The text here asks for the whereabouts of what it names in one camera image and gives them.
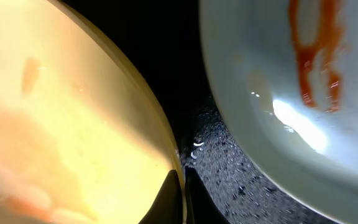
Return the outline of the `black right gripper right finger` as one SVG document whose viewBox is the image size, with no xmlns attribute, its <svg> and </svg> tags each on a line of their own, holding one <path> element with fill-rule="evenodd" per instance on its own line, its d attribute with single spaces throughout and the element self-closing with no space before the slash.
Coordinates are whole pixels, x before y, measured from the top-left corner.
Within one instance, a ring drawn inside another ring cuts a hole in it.
<svg viewBox="0 0 358 224">
<path fill-rule="evenodd" d="M 187 224 L 229 224 L 214 204 L 196 169 L 185 167 Z"/>
</svg>

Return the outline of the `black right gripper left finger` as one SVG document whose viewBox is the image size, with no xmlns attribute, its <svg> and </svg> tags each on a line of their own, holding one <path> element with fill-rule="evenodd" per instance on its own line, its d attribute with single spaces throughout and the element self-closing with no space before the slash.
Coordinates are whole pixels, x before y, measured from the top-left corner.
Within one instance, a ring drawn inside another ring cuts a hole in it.
<svg viewBox="0 0 358 224">
<path fill-rule="evenodd" d="M 151 208 L 139 224 L 182 224 L 183 198 L 176 170 L 167 174 Z"/>
</svg>

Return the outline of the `yellow plate with stain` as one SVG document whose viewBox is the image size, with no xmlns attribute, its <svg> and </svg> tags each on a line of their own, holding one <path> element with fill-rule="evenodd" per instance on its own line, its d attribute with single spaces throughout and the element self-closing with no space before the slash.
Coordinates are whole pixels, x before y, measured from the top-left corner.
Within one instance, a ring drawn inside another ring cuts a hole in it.
<svg viewBox="0 0 358 224">
<path fill-rule="evenodd" d="M 142 75 L 61 1 L 0 1 L 0 212 L 12 223 L 140 223 L 184 180 L 165 113 Z"/>
</svg>

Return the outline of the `mint green plate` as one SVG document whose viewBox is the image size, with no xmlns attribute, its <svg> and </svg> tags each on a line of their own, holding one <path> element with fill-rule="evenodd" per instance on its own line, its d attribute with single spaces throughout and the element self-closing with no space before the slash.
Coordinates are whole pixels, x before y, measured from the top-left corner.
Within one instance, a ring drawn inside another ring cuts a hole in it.
<svg viewBox="0 0 358 224">
<path fill-rule="evenodd" d="M 281 190 L 358 223 L 358 1 L 201 1 L 225 124 Z"/>
</svg>

